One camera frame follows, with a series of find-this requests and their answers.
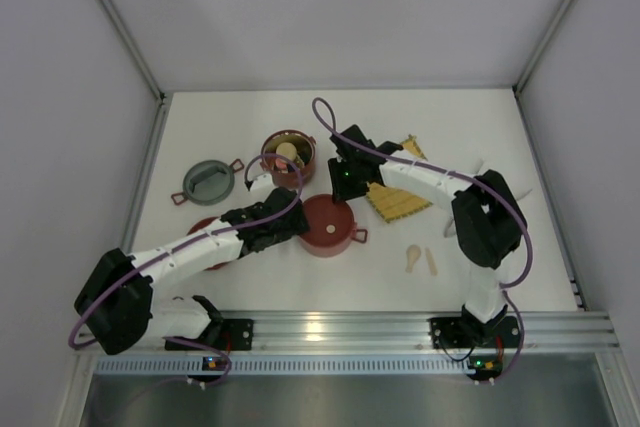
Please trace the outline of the metal tongs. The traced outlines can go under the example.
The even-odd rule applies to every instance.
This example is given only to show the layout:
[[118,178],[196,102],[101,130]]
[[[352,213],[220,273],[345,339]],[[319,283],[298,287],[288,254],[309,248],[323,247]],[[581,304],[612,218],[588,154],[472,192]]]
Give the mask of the metal tongs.
[[[473,167],[472,174],[474,176],[480,175],[484,173],[486,170],[488,170],[490,167],[491,167],[491,164],[489,162],[487,162],[485,159],[480,159],[476,162],[475,166]],[[514,194],[514,199],[517,202],[521,202],[527,196],[529,196],[532,192],[533,192],[532,188],[528,188],[526,190],[521,189],[520,191],[517,191]],[[454,225],[454,218],[453,216],[450,216],[443,230],[443,238],[451,239],[456,236],[457,236],[457,231]]]

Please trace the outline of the pink steel-lined pot with handles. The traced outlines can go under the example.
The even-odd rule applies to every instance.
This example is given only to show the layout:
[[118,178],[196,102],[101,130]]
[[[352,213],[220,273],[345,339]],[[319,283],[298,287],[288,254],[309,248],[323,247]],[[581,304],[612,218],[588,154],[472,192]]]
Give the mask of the pink steel-lined pot with handles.
[[309,230],[300,235],[302,247],[311,255],[330,258],[340,255],[356,242],[366,244],[369,232],[358,226],[346,202],[333,201],[331,194],[318,194],[303,202]]

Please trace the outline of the black sushi roll with orange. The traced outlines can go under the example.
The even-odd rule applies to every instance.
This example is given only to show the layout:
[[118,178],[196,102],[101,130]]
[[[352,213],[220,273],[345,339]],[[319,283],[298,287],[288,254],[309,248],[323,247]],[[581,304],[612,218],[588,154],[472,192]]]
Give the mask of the black sushi roll with orange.
[[310,160],[310,154],[308,150],[305,149],[298,149],[297,150],[297,156],[300,158],[300,160],[303,163],[308,163]]

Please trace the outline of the pink round cake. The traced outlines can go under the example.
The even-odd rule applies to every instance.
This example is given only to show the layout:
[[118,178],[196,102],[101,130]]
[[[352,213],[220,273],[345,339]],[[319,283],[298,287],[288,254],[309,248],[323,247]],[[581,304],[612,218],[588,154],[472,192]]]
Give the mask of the pink round cake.
[[274,165],[275,165],[277,170],[280,170],[280,171],[287,171],[288,170],[288,163],[283,159],[277,158],[275,160]]

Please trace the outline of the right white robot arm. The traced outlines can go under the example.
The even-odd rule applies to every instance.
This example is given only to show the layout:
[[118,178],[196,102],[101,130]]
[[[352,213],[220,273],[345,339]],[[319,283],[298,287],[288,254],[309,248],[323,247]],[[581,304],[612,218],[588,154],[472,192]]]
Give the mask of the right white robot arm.
[[333,133],[330,141],[337,152],[328,161],[335,201],[362,197],[379,184],[418,196],[452,217],[458,247],[470,263],[460,328],[477,346],[492,338],[507,311],[498,269],[527,230],[504,177],[494,170],[471,177],[431,165],[394,142],[375,146],[357,125]]

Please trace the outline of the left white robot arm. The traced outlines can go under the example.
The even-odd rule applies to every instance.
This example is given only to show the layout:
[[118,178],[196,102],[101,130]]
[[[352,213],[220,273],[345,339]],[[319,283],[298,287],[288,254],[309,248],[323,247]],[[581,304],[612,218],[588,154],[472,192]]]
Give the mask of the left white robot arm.
[[157,341],[167,350],[219,347],[224,319],[213,302],[201,294],[173,297],[171,289],[308,230],[299,193],[277,187],[265,200],[230,210],[165,246],[129,254],[112,249],[74,302],[79,324],[107,355]]

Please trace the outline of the white round bun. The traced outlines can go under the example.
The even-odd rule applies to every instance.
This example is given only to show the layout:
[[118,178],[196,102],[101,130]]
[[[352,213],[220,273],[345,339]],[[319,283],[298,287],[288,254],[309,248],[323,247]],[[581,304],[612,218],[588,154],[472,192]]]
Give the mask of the white round bun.
[[276,147],[276,154],[290,161],[294,161],[297,158],[297,148],[290,142],[282,142]]

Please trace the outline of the dark red lid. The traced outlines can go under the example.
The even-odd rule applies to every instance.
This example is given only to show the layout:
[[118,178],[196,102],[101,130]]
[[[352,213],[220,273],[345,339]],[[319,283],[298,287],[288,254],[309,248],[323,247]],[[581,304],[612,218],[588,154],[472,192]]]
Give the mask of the dark red lid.
[[[198,222],[196,222],[187,232],[188,235],[195,234],[200,230],[217,230],[222,227],[225,227],[225,224],[219,221],[219,218],[216,216],[206,217]],[[218,271],[225,267],[227,262],[217,263],[207,268],[207,271]]]
[[301,238],[307,244],[329,248],[351,239],[355,218],[346,202],[335,203],[331,194],[318,194],[303,203],[303,210],[309,231]]

